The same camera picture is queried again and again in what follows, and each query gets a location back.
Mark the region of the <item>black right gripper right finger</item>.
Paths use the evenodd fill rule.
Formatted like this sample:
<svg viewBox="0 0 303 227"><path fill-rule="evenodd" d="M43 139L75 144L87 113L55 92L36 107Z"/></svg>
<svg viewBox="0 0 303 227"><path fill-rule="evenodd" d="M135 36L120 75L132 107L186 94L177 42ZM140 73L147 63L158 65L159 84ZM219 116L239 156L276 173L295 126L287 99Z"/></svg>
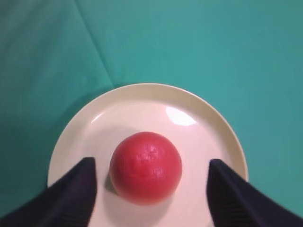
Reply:
<svg viewBox="0 0 303 227"><path fill-rule="evenodd" d="M216 227L301 227L303 219L255 189L220 159L209 162L206 196Z"/></svg>

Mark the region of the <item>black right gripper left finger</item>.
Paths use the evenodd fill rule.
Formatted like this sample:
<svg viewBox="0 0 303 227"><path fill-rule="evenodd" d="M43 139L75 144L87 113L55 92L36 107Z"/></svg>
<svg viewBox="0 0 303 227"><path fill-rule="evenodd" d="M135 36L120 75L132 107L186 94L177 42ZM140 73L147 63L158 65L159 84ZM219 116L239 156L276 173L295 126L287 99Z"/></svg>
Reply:
<svg viewBox="0 0 303 227"><path fill-rule="evenodd" d="M30 202L0 219L2 227L86 227L97 195L95 159L83 158Z"/></svg>

